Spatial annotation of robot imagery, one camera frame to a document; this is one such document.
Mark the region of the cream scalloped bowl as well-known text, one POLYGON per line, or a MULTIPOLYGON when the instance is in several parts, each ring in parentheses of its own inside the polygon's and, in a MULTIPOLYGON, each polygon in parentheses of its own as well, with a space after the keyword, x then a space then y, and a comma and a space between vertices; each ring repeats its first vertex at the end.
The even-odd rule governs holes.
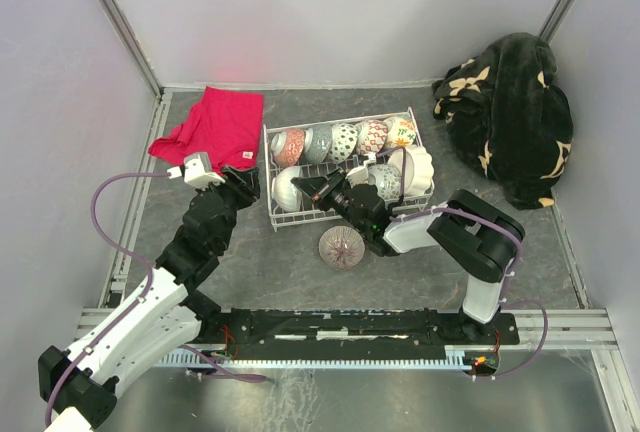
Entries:
POLYGON ((407 157, 400 150, 394 151, 388 164, 399 172, 405 164, 404 194, 406 197, 424 195, 431 189, 434 167, 432 157, 422 146, 410 145, 405 148, 407 157))

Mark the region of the dark scalloped floral bowl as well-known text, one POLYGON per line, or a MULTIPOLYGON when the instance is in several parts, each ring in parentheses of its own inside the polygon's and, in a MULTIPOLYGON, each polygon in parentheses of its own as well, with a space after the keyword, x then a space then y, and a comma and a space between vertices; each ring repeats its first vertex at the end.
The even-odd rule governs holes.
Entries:
POLYGON ((278 132, 271 140, 274 163, 281 168, 296 165, 303 153, 305 139, 306 132, 300 128, 278 132))

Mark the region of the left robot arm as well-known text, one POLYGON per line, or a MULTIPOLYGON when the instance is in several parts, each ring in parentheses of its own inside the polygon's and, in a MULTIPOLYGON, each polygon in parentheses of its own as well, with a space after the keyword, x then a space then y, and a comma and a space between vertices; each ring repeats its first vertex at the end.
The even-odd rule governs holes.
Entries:
POLYGON ((51 346, 39 357, 48 431, 96 429, 131 383, 163 356, 220 333, 220 316, 198 308, 212 305, 198 287, 228 249, 238 212, 259 199, 259 170, 225 166, 214 172, 206 156, 194 155, 160 176, 181 179, 196 194, 155 262, 119 249, 146 269, 135 292, 82 338, 64 349, 51 346))

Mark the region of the black diamond pattern bowl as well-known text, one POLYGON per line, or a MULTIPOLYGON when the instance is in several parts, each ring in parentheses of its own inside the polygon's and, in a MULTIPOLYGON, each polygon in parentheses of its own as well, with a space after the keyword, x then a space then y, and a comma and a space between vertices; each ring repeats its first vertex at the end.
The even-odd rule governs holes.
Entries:
POLYGON ((332 140, 327 159, 334 164, 346 161, 354 151, 358 131, 348 123, 336 123, 331 127, 332 140))

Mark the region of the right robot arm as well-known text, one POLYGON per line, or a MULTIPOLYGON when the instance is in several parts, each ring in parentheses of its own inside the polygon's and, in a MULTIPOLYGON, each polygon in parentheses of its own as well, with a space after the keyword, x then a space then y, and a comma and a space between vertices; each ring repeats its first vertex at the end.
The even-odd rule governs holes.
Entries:
POLYGON ((506 276, 520 258, 525 238, 514 218, 464 189, 440 205, 397 215, 375 186, 352 186, 341 169, 291 183, 317 208, 337 212, 380 257, 441 246, 469 274, 460 334, 481 343, 494 333, 506 276))

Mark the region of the red geometric pattern bowl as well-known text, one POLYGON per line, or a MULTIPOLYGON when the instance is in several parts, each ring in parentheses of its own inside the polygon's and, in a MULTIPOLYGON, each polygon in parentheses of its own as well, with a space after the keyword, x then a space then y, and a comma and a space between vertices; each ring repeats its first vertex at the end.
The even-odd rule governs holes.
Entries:
POLYGON ((386 202, 397 201, 401 195, 401 172, 392 165, 375 164, 368 168, 368 183, 386 202))

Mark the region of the blue triangle pattern bowl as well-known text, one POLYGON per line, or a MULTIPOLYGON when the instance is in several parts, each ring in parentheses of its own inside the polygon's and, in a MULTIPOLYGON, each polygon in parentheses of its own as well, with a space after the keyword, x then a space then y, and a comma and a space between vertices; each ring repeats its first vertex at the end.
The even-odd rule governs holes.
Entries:
POLYGON ((316 124, 305 131, 303 154, 314 165, 325 161, 332 143, 332 130, 329 124, 316 124))

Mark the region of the plain white bowl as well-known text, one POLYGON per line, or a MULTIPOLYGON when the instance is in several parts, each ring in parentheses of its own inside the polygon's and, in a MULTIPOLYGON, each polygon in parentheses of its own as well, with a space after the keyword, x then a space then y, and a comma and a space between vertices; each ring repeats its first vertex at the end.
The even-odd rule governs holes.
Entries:
POLYGON ((300 166, 290 166, 279 172, 272 180, 272 198, 284 212, 293 213, 300 210, 302 195, 291 180, 301 176, 302 168, 300 166))

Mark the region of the red lattice pattern bowl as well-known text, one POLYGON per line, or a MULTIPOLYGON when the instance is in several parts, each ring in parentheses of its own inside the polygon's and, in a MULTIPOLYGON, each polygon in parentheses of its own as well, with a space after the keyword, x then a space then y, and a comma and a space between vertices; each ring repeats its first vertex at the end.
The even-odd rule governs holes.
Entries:
POLYGON ((377 119, 368 119, 356 125, 357 141, 355 152, 358 155, 378 153, 386 143, 388 128, 386 124, 377 119))

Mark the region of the white wire dish rack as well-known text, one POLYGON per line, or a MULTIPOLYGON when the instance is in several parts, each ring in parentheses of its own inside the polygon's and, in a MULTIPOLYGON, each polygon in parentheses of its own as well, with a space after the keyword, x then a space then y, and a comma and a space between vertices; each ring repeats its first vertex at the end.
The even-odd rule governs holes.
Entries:
MULTIPOLYGON (((376 114, 376 115, 370 115, 370 116, 364 116, 364 117, 353 117, 353 118, 347 118, 347 119, 327 120, 327 121, 314 122, 314 123, 308 123, 308 124, 292 125, 291 127, 306 130, 308 128, 314 127, 316 125, 322 125, 322 124, 334 125, 337 123, 348 123, 348 124, 356 125, 357 123, 364 120, 384 121, 385 119, 392 118, 392 117, 400 117, 406 121, 409 121, 416 130, 416 137, 415 137, 414 144, 418 146, 423 145, 422 138, 418 130, 417 122, 415 119, 415 114, 411 106, 409 106, 406 111, 402 111, 402 112, 376 114)), ((263 135, 262 148, 264 150, 263 156, 265 161, 264 173, 265 173, 265 178, 268 185, 268 191, 267 191, 267 200, 269 203, 268 214, 270 218, 270 223, 275 231, 278 231, 279 228, 287 227, 287 226, 296 226, 296 225, 319 223, 324 221, 341 219, 341 217, 333 210, 322 211, 320 209, 317 209, 306 196, 304 196, 301 199, 301 205, 298 211, 287 212, 277 204, 274 198, 272 182, 277 177, 277 175, 283 170, 283 167, 280 167, 274 161, 273 153, 271 150, 271 142, 277 134, 290 129, 291 127, 284 126, 284 127, 268 128, 266 125, 264 125, 263 132, 262 132, 262 135, 263 135)), ((364 163, 364 160, 365 158, 363 156, 359 156, 356 153, 352 153, 345 161, 340 162, 338 164, 334 164, 331 161, 325 161, 320 164, 311 164, 306 160, 304 155, 301 155, 298 162, 296 163, 296 166, 298 166, 301 169, 303 177, 312 177, 312 176, 319 176, 319 175, 324 176, 338 167, 341 167, 344 170, 349 171, 350 169, 361 166, 364 163)))

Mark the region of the orange flower leaf bowl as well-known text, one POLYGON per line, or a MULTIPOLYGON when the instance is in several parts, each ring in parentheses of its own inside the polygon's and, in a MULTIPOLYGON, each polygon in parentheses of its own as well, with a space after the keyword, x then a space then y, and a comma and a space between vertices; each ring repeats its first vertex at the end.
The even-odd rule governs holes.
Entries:
POLYGON ((409 119, 393 116, 385 119, 383 123, 387 127, 385 149, 406 147, 414 143, 417 133, 409 119))

